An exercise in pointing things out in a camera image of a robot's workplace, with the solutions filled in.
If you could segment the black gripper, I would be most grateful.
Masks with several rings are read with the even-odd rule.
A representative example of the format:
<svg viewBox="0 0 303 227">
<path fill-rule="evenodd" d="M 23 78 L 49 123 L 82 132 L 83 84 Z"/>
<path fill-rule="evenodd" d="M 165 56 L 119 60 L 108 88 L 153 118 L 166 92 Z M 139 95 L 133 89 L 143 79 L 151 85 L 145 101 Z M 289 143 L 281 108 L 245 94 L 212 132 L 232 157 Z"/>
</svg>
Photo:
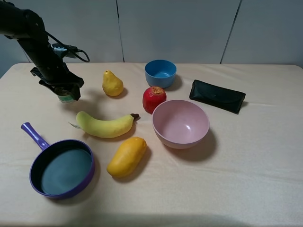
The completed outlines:
<svg viewBox="0 0 303 227">
<path fill-rule="evenodd" d="M 46 87 L 55 95 L 58 95 L 56 87 L 71 87 L 70 95 L 73 100 L 78 101 L 80 99 L 80 87 L 84 85 L 84 80 L 69 71 L 65 63 L 61 66 L 33 67 L 30 72 L 40 79 L 40 85 Z"/>
</svg>

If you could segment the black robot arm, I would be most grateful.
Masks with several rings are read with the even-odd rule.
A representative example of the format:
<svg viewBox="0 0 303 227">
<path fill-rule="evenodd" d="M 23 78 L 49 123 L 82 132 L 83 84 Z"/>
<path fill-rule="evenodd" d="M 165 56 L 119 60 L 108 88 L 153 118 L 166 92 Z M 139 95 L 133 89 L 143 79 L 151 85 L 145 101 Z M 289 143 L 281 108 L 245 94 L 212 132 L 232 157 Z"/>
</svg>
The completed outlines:
<svg viewBox="0 0 303 227">
<path fill-rule="evenodd" d="M 68 69 L 63 58 L 74 56 L 89 62 L 89 57 L 78 55 L 83 50 L 63 44 L 48 33 L 42 18 L 35 12 L 19 9 L 4 0 L 0 2 L 0 33 L 8 39 L 17 40 L 35 65 L 30 72 L 40 78 L 40 85 L 56 94 L 61 102 L 80 99 L 84 80 Z"/>
</svg>

